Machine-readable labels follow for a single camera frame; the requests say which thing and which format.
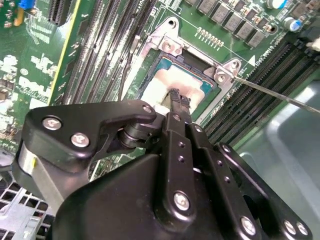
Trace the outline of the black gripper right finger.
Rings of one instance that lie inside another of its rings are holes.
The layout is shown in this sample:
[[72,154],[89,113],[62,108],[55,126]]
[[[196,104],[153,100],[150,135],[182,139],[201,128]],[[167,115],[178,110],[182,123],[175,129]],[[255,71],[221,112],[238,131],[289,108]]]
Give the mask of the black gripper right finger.
[[225,240],[312,240],[307,224],[229,145],[210,144],[187,121],[187,137]]

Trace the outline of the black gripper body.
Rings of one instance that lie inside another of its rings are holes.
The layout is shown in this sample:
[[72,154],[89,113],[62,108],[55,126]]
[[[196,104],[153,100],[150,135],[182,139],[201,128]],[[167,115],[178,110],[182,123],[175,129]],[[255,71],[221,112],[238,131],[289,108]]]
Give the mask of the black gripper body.
[[148,154],[72,193],[54,240],[238,240],[221,196],[207,190],[191,154]]

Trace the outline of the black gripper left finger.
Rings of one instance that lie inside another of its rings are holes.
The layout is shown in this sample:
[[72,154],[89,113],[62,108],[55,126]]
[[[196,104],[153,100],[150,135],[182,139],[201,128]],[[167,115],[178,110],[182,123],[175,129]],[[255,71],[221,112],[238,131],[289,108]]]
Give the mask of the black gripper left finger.
[[34,108],[22,128],[19,173],[58,212],[75,191],[141,156],[193,156],[190,106],[172,88],[156,106],[139,99]]

